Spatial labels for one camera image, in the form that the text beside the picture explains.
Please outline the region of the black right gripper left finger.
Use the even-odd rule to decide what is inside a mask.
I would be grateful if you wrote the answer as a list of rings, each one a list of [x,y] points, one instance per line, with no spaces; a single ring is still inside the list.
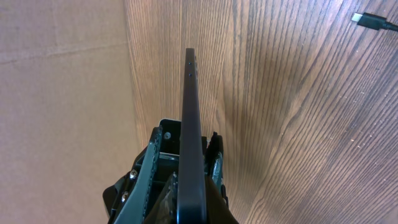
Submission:
[[[158,165],[160,145],[162,142],[162,127],[156,127],[147,145],[141,169],[136,177],[134,187],[128,191],[127,198],[122,201],[122,207],[113,223],[143,223],[152,188],[153,178]]]

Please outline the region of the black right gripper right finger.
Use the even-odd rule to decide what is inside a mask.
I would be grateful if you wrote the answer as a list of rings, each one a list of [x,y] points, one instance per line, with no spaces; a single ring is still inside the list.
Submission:
[[[207,223],[238,224],[229,209],[223,183],[223,138],[214,132],[205,151],[205,190]]]

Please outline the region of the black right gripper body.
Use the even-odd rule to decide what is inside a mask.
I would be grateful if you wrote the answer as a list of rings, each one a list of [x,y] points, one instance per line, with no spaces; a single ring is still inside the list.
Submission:
[[[158,165],[153,178],[144,223],[177,223],[177,174],[180,149],[181,122],[163,119],[162,142]],[[205,151],[210,143],[205,136],[201,138],[205,161]],[[121,200],[127,198],[141,169],[146,150],[134,160],[132,169],[122,176],[114,185],[103,192],[104,205],[108,214],[108,223],[113,223],[122,207]]]

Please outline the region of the blue screen smartphone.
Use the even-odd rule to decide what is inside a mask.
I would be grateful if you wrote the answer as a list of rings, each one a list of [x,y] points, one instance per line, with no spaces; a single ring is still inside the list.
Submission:
[[[206,191],[195,50],[187,48],[178,167],[178,223],[206,223]]]

